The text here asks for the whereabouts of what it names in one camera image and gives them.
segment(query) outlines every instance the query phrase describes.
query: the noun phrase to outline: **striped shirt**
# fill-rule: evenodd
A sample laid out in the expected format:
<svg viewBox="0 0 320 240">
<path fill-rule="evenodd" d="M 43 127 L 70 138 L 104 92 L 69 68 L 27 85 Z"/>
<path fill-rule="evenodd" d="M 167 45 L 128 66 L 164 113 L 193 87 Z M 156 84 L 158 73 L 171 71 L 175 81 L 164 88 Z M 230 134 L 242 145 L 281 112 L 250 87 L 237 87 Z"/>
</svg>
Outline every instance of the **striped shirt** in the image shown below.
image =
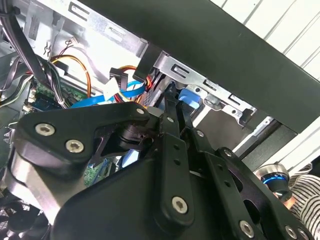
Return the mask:
<svg viewBox="0 0 320 240">
<path fill-rule="evenodd" d="M 291 212 L 320 240 L 320 178 L 309 175 L 309 164 L 291 177 L 289 186 L 295 198 Z"/>
</svg>

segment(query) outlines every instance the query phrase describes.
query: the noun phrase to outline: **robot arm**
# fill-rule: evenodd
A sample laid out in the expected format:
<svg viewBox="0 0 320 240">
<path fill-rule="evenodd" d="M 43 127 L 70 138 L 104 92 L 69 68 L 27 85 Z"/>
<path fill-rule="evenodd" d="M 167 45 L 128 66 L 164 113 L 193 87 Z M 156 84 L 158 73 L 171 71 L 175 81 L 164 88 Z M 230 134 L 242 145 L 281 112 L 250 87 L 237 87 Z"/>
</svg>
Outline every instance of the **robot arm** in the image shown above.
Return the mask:
<svg viewBox="0 0 320 240">
<path fill-rule="evenodd" d="M 43 210 L 52 240 L 313 239 L 232 151 L 211 148 L 185 103 L 162 102 L 161 114 L 125 102 L 24 116 L 8 189 Z M 129 149 L 137 162 L 85 189 L 88 163 Z"/>
</svg>

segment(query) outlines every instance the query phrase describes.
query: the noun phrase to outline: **silver screw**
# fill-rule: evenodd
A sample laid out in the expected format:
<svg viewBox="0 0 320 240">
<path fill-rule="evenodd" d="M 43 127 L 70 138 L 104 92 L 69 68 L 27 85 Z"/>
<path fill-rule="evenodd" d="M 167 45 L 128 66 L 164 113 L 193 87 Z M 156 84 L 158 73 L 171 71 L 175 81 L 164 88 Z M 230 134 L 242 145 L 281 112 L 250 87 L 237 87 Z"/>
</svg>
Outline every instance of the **silver screw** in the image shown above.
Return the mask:
<svg viewBox="0 0 320 240">
<path fill-rule="evenodd" d="M 85 149 L 85 146 L 82 142 L 75 139 L 71 139 L 65 143 L 65 148 L 70 153 L 79 154 Z"/>
<path fill-rule="evenodd" d="M 208 101 L 208 100 L 205 100 L 205 103 L 208 104 L 208 105 L 210 105 L 210 106 L 212 105 L 212 102 L 210 102 L 210 101 Z"/>
<path fill-rule="evenodd" d="M 251 239 L 254 238 L 255 232 L 247 221 L 244 221 L 244 220 L 240 221 L 239 226 L 245 235 L 247 235 Z"/>
<path fill-rule="evenodd" d="M 40 134 L 42 136 L 51 136 L 56 132 L 54 126 L 48 124 L 48 123 L 40 123 L 37 126 L 35 126 L 35 131 L 37 134 Z"/>
<path fill-rule="evenodd" d="M 143 111 L 143 110 L 140 109 L 140 108 L 137 108 L 136 111 L 137 111 L 139 114 L 145 114 L 145 111 Z"/>
<path fill-rule="evenodd" d="M 171 117 L 169 117 L 169 116 L 168 116 L 166 119 L 168 119 L 169 122 L 172 122 L 172 123 L 175 122 L 175 121 L 174 121 Z"/>
<path fill-rule="evenodd" d="M 285 230 L 287 232 L 287 234 L 289 234 L 289 236 L 293 239 L 297 239 L 297 234 L 295 233 L 295 231 L 288 225 L 285 226 Z"/>
<path fill-rule="evenodd" d="M 308 235 L 305 233 L 305 231 L 303 231 L 301 228 L 298 228 L 299 233 L 301 234 L 301 236 L 303 237 L 304 240 L 309 240 Z"/>
<path fill-rule="evenodd" d="M 205 136 L 204 133 L 200 130 L 197 130 L 196 133 L 202 138 Z"/>
<path fill-rule="evenodd" d="M 172 207 L 180 214 L 186 214 L 188 211 L 188 205 L 186 201 L 179 196 L 172 198 Z"/>
<path fill-rule="evenodd" d="M 225 149 L 223 151 L 224 151 L 225 155 L 227 155 L 228 157 L 232 157 L 232 153 L 228 149 Z"/>
</svg>

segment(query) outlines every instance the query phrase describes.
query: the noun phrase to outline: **black panel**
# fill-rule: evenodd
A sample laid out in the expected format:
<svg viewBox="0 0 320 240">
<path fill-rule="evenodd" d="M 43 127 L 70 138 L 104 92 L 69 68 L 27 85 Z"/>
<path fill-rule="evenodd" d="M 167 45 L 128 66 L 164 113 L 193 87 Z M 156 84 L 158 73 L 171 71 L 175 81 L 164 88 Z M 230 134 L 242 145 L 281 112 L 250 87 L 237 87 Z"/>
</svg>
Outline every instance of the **black panel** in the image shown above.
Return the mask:
<svg viewBox="0 0 320 240">
<path fill-rule="evenodd" d="M 289 143 L 297 134 L 281 125 L 242 161 L 251 171 L 255 171 L 265 161 Z"/>
<path fill-rule="evenodd" d="M 81 0 L 300 133 L 320 83 L 209 0 Z"/>
</svg>

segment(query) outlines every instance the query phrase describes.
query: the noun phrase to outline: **cable tie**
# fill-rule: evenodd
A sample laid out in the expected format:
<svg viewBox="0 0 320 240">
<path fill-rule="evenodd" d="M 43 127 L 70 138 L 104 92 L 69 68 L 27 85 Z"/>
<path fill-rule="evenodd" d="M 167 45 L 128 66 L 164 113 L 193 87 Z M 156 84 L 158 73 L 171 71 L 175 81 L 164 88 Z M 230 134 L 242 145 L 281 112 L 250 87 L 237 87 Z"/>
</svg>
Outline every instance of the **cable tie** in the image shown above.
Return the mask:
<svg viewBox="0 0 320 240">
<path fill-rule="evenodd" d="M 0 12 L 0 18 L 8 18 L 8 17 L 11 17 L 11 16 L 20 15 L 20 14 L 21 14 L 20 8 L 14 6 L 12 8 L 12 11 L 10 11 L 8 13 Z"/>
</svg>

